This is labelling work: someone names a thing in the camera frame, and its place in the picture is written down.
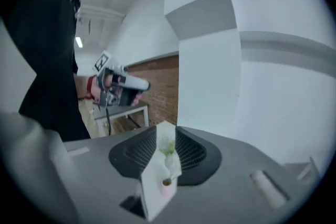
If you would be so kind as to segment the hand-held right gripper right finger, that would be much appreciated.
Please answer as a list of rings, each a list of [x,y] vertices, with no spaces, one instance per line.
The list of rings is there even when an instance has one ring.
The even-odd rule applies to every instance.
[[[206,182],[222,162],[222,154],[215,144],[180,126],[175,128],[175,149],[182,170],[177,179],[178,186],[197,186]]]

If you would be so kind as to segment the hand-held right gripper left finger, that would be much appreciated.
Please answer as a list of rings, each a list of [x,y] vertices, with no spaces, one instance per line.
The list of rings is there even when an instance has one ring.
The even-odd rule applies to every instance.
[[[109,152],[109,161],[126,178],[139,179],[156,151],[156,127],[115,145]]]

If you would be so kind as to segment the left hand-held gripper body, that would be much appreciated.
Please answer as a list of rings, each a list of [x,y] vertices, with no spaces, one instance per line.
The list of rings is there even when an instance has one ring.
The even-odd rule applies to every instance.
[[[114,65],[111,59],[111,54],[104,50],[93,66],[100,89],[100,97],[94,104],[102,108],[131,106],[138,94],[149,91],[151,84],[128,74],[123,65]]]

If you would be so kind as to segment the person's left hand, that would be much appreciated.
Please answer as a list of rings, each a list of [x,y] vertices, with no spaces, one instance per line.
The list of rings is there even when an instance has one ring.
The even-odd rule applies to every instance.
[[[108,106],[136,106],[143,92],[120,86],[121,78],[122,76],[116,74],[92,77],[88,86],[90,86],[89,93],[94,102],[104,108]]]

